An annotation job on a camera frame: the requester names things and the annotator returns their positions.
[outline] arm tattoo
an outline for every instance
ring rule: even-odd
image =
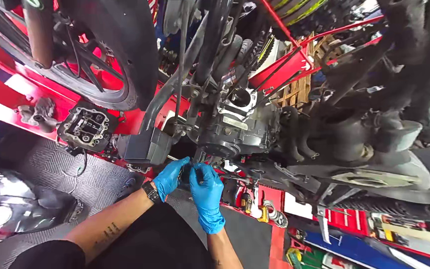
[[[94,248],[105,248],[108,244],[112,242],[114,237],[120,233],[119,227],[115,223],[111,223],[102,232],[103,237],[94,243]]]

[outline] blue nitrile glove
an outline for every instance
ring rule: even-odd
[[[179,180],[177,177],[179,176],[180,169],[182,169],[182,167],[189,162],[189,157],[185,157],[178,161],[173,161],[169,163],[162,170],[162,172],[160,172],[159,175],[154,178],[153,182],[155,187],[157,187],[157,191],[159,192],[162,202],[165,202],[167,195],[173,192],[179,185]]]
[[[202,163],[194,164],[189,178],[202,229],[210,235],[220,232],[225,226],[225,218],[220,213],[222,181],[211,166]]]

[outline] black wristwatch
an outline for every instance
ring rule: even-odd
[[[147,193],[147,197],[152,200],[154,203],[161,203],[162,199],[160,199],[159,192],[152,187],[152,184],[150,181],[145,182],[142,184],[142,189]]]

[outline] front fork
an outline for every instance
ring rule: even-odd
[[[50,69],[53,64],[53,0],[22,0],[31,53],[36,65]]]

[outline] gray floor mat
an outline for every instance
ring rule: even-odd
[[[15,152],[21,149],[4,147],[5,158],[13,158],[14,168],[27,175],[35,184],[69,192],[75,186],[75,179],[62,173],[74,175],[83,164],[83,156],[72,157],[53,141],[32,137],[34,147],[24,156]],[[104,160],[88,156],[87,170],[77,179],[77,187],[72,193],[85,205],[83,214],[93,215],[113,203],[124,185],[128,170]],[[190,194],[176,190],[167,202],[187,221],[206,245],[206,235],[198,224],[198,212]],[[245,268],[267,269],[271,242],[271,226],[243,216],[232,210],[222,208],[226,219],[226,230],[236,253]],[[16,235],[0,243],[0,269],[6,269],[16,256],[26,249],[42,242],[64,237],[77,222],[65,223],[50,230]]]
[[[63,192],[72,190],[75,178],[64,175],[62,171],[75,175],[78,167],[84,163],[84,157],[72,157],[63,146],[44,138],[34,142],[26,158],[16,162],[16,170],[40,186]],[[125,168],[89,155],[86,171],[77,178],[77,186],[72,194],[84,203],[84,213],[93,215],[113,203],[128,174]],[[4,240],[0,243],[0,269],[8,268],[16,256],[26,249],[64,237],[76,225],[77,222],[65,223],[50,230],[16,235]]]

